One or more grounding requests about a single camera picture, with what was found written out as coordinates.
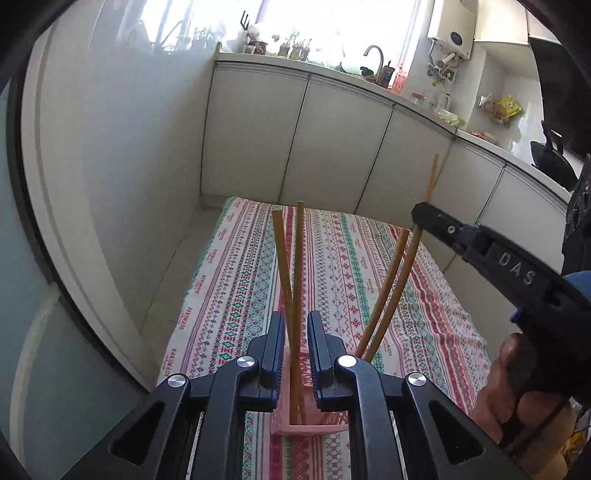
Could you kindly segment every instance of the metal screw head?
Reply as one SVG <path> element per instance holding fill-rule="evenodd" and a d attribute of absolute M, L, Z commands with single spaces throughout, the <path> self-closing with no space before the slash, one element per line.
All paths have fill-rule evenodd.
<path fill-rule="evenodd" d="M 353 367 L 357 363 L 357 359 L 353 355 L 341 355 L 337 358 L 337 362 L 342 367 Z"/>
<path fill-rule="evenodd" d="M 240 357 L 238 360 L 236 360 L 236 363 L 241 368 L 248 368 L 252 367 L 256 363 L 256 360 L 250 355 L 244 355 Z"/>
<path fill-rule="evenodd" d="M 425 375 L 415 372 L 408 376 L 408 381 L 414 385 L 415 387 L 422 387 L 425 383 L 427 383 L 427 379 Z"/>
<path fill-rule="evenodd" d="M 168 378 L 168 386 L 173 388 L 182 387 L 186 382 L 187 379 L 180 374 Z"/>

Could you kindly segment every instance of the patterned tablecloth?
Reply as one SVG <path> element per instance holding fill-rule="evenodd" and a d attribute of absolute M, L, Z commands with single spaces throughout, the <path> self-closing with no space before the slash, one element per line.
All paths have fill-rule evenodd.
<path fill-rule="evenodd" d="M 187 290 L 159 381 L 175 372 L 212 373 L 265 333 L 282 303 L 272 208 L 240 198 L 226 202 Z M 293 262 L 295 208 L 283 211 Z M 340 336 L 348 351 L 369 319 L 400 232 L 355 215 L 306 209 L 303 310 L 319 310 L 327 333 Z M 374 365 L 401 377 L 422 372 L 467 413 L 486 382 L 485 342 L 422 244 Z M 350 477 L 347 432 L 272 436 L 269 415 L 247 416 L 243 478 Z"/>

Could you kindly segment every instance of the bottle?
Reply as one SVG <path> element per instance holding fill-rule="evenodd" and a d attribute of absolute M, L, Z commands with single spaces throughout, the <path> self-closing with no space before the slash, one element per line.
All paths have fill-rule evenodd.
<path fill-rule="evenodd" d="M 423 108 L 428 110 L 429 112 L 433 112 L 436 107 L 436 100 L 431 92 L 425 93 L 425 101 L 423 103 Z"/>
<path fill-rule="evenodd" d="M 446 93 L 443 97 L 439 99 L 439 108 L 443 110 L 449 111 L 449 104 L 450 104 L 450 94 Z"/>
<path fill-rule="evenodd" d="M 380 85 L 380 87 L 388 88 L 388 85 L 390 83 L 390 80 L 392 80 L 392 75 L 396 71 L 396 69 L 394 67 L 391 67 L 390 66 L 390 62 L 392 62 L 392 60 L 390 60 L 385 67 L 382 67 L 382 70 L 379 73 L 379 76 L 380 76 L 380 78 L 379 78 L 379 85 Z"/>

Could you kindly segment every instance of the floor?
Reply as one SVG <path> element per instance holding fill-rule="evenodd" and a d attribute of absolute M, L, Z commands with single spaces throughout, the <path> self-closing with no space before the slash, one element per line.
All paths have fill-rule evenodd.
<path fill-rule="evenodd" d="M 141 335 L 158 366 L 177 323 L 185 292 L 221 213 L 221 209 L 212 207 L 200 207 L 195 212 L 154 296 Z"/>

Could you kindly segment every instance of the snack package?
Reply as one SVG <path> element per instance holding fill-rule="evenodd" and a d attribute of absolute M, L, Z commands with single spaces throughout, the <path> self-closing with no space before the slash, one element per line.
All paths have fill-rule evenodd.
<path fill-rule="evenodd" d="M 511 96 L 508 95 L 503 97 L 501 100 L 497 102 L 497 104 L 505 110 L 505 115 L 502 120 L 507 120 L 518 113 L 521 113 L 523 109 L 521 105 L 517 103 L 517 101 Z"/>

